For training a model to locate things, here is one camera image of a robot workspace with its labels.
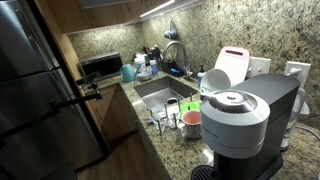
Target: dish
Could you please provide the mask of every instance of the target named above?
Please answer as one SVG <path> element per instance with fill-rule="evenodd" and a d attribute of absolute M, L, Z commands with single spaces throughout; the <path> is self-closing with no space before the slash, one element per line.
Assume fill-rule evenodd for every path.
<path fill-rule="evenodd" d="M 146 72 L 139 73 L 137 76 L 140 81 L 147 81 L 147 80 L 151 79 L 152 73 L 146 71 Z"/>
<path fill-rule="evenodd" d="M 228 75 L 220 69 L 209 70 L 200 83 L 200 93 L 207 94 L 216 91 L 226 90 L 231 87 Z"/>

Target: upper cabinet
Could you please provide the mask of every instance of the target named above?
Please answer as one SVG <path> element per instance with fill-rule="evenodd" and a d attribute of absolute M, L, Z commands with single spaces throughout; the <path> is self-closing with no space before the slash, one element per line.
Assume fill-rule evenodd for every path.
<path fill-rule="evenodd" d="M 93 8 L 98 6 L 105 6 L 117 3 L 124 3 L 130 0 L 82 0 L 83 7 Z"/>
<path fill-rule="evenodd" d="M 80 0 L 47 0 L 63 33 L 92 28 L 87 11 Z"/>
<path fill-rule="evenodd" d="M 84 8 L 82 0 L 47 0 L 63 33 L 126 23 L 168 0 L 134 0 Z"/>

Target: wooden floor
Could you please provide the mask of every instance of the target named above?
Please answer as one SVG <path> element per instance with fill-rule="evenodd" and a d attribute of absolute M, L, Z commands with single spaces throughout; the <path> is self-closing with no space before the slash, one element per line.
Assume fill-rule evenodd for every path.
<path fill-rule="evenodd" d="M 123 140 L 103 162 L 77 174 L 78 180 L 158 180 L 139 134 Z"/>

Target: coffee machine lid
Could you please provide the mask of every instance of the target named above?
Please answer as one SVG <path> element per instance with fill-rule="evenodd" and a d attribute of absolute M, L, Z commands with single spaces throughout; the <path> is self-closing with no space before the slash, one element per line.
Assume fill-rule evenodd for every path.
<path fill-rule="evenodd" d="M 257 107 L 257 100 L 240 91 L 219 91 L 209 99 L 209 104 L 225 113 L 241 114 L 253 111 Z"/>

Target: faucet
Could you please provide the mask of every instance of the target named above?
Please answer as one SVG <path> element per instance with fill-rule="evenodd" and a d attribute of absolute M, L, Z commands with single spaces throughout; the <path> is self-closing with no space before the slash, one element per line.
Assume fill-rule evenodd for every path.
<path fill-rule="evenodd" d="M 167 44 L 166 46 L 166 49 L 163 51 L 163 61 L 165 62 L 166 61 L 166 56 L 167 56 L 167 51 L 169 49 L 169 47 L 173 44 L 177 44 L 177 45 L 180 45 L 182 47 L 182 50 L 183 50 L 183 61 L 184 61 L 184 66 L 183 66 L 183 73 L 184 73 L 184 79 L 186 80 L 190 80 L 190 75 L 192 74 L 190 71 L 189 71 L 189 65 L 188 65 L 188 61 L 187 61 L 187 52 L 186 52 L 186 47 L 181 44 L 179 41 L 171 41 Z"/>

